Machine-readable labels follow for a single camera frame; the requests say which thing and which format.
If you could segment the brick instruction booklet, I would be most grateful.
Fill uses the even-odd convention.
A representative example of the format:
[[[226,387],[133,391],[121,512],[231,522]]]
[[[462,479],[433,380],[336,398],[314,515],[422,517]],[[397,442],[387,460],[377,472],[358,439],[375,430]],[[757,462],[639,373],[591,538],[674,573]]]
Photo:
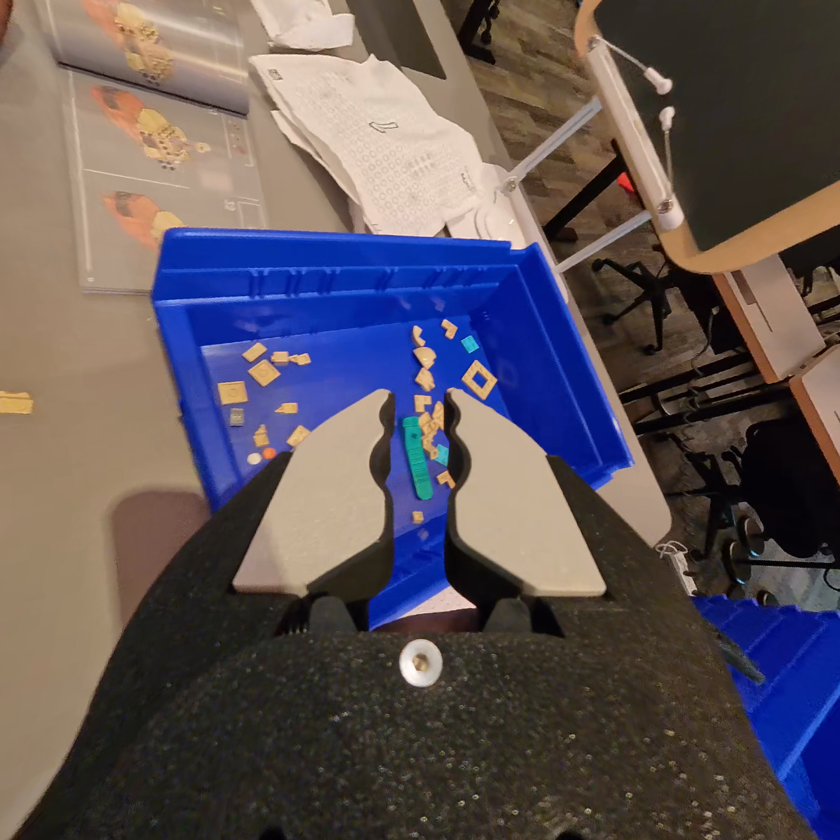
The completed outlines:
[[[235,2],[37,2],[80,288],[145,295],[174,228],[265,228]]]

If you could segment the printed white paper bag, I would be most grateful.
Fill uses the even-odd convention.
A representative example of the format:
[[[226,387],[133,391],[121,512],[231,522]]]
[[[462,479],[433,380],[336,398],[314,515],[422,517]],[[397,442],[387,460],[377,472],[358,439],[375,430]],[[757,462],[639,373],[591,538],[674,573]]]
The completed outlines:
[[[351,195],[374,234],[433,237],[477,210],[484,163],[392,63],[262,55],[250,63],[278,112]]]

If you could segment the dark wood-edged table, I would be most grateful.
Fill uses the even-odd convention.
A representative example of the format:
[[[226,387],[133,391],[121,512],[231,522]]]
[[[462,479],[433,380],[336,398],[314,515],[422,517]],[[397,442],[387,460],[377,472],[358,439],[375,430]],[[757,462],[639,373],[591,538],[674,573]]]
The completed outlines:
[[[838,225],[838,24],[838,2],[582,3],[589,68],[585,43],[602,35],[674,83],[662,98],[614,57],[660,157],[658,115],[675,108],[685,222],[657,232],[677,265],[738,270]]]

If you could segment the white wood-edged cabinet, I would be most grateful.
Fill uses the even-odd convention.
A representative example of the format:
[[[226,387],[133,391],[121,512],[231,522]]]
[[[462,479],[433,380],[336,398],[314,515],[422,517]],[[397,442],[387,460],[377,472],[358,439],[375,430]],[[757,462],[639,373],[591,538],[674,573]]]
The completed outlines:
[[[838,479],[838,346],[826,344],[777,255],[713,280],[763,382],[793,397]]]

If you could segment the blue plastic bin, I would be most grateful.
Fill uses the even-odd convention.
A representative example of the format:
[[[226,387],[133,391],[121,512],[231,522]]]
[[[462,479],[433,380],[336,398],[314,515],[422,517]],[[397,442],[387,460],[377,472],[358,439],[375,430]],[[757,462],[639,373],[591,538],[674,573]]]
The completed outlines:
[[[214,396],[205,348],[282,338],[294,327],[319,331],[411,314],[488,313],[504,341],[497,371],[505,375],[488,370],[497,378],[488,407],[594,490],[634,465],[537,245],[513,250],[475,239],[173,229],[164,237],[151,297],[196,472],[214,510],[227,502],[225,487],[236,477],[219,408],[244,403],[247,395],[242,382],[228,382]],[[372,627],[446,587],[446,508],[430,529],[395,534],[394,570],[371,600]]]
[[[772,771],[823,839],[839,838],[839,613],[696,596],[698,612],[763,676],[730,666]]]

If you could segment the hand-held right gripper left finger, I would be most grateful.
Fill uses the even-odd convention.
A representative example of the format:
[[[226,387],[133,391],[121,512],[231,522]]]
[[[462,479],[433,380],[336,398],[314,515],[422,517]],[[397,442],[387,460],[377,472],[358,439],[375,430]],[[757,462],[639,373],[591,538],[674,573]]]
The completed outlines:
[[[239,594],[339,600],[361,631],[392,577],[386,481],[396,399],[384,388],[318,425],[294,447],[234,577]]]

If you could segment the white power strip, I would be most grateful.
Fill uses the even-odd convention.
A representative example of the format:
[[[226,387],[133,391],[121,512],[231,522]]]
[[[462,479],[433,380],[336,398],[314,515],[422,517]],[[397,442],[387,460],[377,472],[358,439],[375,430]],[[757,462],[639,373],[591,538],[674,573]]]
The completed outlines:
[[[660,542],[654,546],[654,550],[661,559],[667,560],[673,571],[677,574],[679,582],[688,596],[697,594],[697,585],[693,575],[690,573],[689,550],[678,541],[670,540]]]

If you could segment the pile of tan brick pieces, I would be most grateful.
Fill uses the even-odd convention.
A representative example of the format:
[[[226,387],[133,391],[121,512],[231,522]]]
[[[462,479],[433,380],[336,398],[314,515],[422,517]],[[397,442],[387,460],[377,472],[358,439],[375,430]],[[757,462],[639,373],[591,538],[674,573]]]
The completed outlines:
[[[255,443],[259,427],[266,427],[268,444],[278,454],[294,447],[288,438],[299,426],[313,431],[334,414],[378,389],[395,396],[395,432],[392,437],[391,472],[388,477],[394,505],[395,535],[431,529],[432,520],[445,512],[448,487],[436,475],[444,467],[427,458],[432,477],[432,500],[419,500],[413,488],[403,442],[402,422],[414,416],[414,396],[423,392],[416,383],[420,364],[414,355],[413,327],[436,353],[431,368],[432,404],[442,402],[450,387],[464,386],[463,375],[473,361],[482,363],[499,379],[498,354],[504,341],[496,335],[496,319],[488,313],[452,316],[411,314],[407,319],[366,319],[360,325],[336,323],[329,329],[305,332],[294,327],[285,337],[245,339],[217,343],[204,350],[204,359],[218,396],[218,386],[242,382],[246,402],[221,406],[223,431],[233,456],[236,477],[225,487],[228,501],[237,490],[263,469],[268,460],[249,465],[247,455],[264,449]],[[461,339],[473,335],[476,353],[467,353]],[[245,425],[230,427],[229,410],[245,409]]]

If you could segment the teal brick separator tool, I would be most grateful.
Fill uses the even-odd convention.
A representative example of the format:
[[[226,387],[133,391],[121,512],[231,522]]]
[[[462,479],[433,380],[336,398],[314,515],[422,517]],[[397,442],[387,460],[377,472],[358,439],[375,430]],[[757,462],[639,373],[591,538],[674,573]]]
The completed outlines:
[[[421,501],[431,500],[434,489],[427,468],[423,430],[417,416],[404,417],[402,435],[416,497]]]

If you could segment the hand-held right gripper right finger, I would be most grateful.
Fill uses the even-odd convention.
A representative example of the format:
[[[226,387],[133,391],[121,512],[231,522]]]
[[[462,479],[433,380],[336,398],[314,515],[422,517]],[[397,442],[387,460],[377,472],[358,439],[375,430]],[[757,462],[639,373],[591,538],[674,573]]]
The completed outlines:
[[[445,573],[477,632],[561,632],[603,612],[607,584],[560,481],[561,462],[465,390],[445,398],[450,443]]]

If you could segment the plain white paper bag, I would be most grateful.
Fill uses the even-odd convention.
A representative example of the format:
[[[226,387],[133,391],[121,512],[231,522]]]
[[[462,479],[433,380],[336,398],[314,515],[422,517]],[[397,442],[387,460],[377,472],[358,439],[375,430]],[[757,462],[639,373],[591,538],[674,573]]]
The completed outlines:
[[[354,16],[327,1],[252,1],[271,47],[320,52],[352,46]]]

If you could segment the white table frame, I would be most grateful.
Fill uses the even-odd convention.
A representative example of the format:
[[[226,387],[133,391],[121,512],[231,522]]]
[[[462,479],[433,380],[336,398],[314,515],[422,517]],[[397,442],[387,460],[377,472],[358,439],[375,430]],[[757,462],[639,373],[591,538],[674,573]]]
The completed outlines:
[[[664,156],[660,157],[614,57],[623,58],[634,66],[662,98],[669,96],[674,86],[673,81],[660,74],[654,67],[646,66],[625,50],[615,46],[602,35],[592,35],[587,39],[584,54],[593,72],[599,91],[598,96],[587,102],[571,119],[520,161],[507,174],[499,191],[513,193],[531,170],[582,129],[595,115],[604,111],[615,125],[616,141],[624,160],[622,170],[633,176],[637,193],[643,200],[644,210],[597,239],[593,244],[560,262],[553,269],[559,275],[596,255],[606,246],[645,223],[652,222],[660,234],[668,234],[677,230],[685,222],[685,215],[676,197],[670,147],[670,134],[676,110],[669,100],[666,100],[665,106],[658,115],[665,149]]]

